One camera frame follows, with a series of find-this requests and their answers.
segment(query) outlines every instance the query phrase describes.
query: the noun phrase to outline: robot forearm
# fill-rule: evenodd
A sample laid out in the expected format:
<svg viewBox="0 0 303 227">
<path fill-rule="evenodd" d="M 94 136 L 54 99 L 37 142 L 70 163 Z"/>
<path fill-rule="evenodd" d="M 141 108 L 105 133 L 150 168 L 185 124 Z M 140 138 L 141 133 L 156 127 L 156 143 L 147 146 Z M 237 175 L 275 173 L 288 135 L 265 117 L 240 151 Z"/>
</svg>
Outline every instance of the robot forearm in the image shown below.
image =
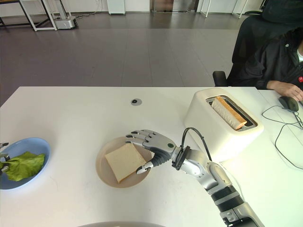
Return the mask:
<svg viewBox="0 0 303 227">
<path fill-rule="evenodd" d="M 243 201 L 240 194 L 233 187 L 232 182 L 221 166 L 214 162 L 207 162 L 207 157 L 201 151 L 190 150 L 180 169 L 195 177 L 211 195 L 215 205 L 220 210 L 220 216 L 227 226 L 235 227 L 264 227 L 250 205 Z"/>
</svg>

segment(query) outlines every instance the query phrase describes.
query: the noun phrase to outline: black jacket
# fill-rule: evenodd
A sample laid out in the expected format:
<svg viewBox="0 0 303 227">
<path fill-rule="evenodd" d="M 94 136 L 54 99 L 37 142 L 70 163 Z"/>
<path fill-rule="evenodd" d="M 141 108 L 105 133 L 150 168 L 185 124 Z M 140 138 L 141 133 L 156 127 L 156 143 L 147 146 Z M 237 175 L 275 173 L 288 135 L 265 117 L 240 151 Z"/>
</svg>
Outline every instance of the black jacket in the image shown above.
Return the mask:
<svg viewBox="0 0 303 227">
<path fill-rule="evenodd" d="M 297 49 L 303 40 L 303 28 L 297 28 L 272 39 L 251 56 L 240 73 L 228 77 L 232 86 L 250 86 L 266 89 L 270 80 L 292 83 L 303 90 L 303 62 L 299 64 Z"/>
</svg>

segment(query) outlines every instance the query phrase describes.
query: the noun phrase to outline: floor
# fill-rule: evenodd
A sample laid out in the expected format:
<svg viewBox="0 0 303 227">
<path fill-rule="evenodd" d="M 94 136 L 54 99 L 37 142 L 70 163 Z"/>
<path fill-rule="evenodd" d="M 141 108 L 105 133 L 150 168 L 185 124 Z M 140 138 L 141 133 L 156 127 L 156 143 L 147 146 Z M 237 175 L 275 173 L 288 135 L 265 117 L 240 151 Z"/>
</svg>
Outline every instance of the floor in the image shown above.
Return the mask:
<svg viewBox="0 0 303 227">
<path fill-rule="evenodd" d="M 233 15 L 107 13 L 79 28 L 0 28 L 0 104 L 19 86 L 212 87 L 231 69 L 242 21 Z M 5 23 L 24 18 L 4 18 Z"/>
</svg>

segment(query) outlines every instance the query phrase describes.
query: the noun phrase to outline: computer mouse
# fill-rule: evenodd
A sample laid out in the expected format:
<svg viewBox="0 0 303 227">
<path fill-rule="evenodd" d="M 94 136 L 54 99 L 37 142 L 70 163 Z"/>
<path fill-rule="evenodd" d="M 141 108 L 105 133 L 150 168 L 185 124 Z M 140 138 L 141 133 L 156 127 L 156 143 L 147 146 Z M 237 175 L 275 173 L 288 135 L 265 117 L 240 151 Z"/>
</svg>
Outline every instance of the computer mouse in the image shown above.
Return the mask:
<svg viewBox="0 0 303 227">
<path fill-rule="evenodd" d="M 291 97 L 281 96 L 281 97 L 279 97 L 279 101 L 285 109 L 288 109 L 291 111 L 299 110 L 298 102 L 295 101 Z"/>
</svg>

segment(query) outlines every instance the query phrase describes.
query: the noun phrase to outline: bread slice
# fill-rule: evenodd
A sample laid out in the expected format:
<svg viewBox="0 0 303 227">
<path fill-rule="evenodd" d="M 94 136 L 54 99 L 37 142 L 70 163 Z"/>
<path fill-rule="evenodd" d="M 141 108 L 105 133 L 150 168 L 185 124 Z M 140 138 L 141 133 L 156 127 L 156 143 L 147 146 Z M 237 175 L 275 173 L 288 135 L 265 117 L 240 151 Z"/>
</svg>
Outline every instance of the bread slice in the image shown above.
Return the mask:
<svg viewBox="0 0 303 227">
<path fill-rule="evenodd" d="M 247 123 L 228 103 L 220 96 L 216 96 L 212 108 L 235 130 Z"/>
<path fill-rule="evenodd" d="M 146 163 L 132 143 L 126 143 L 117 150 L 106 154 L 105 158 L 113 170 L 118 183 Z"/>
</svg>

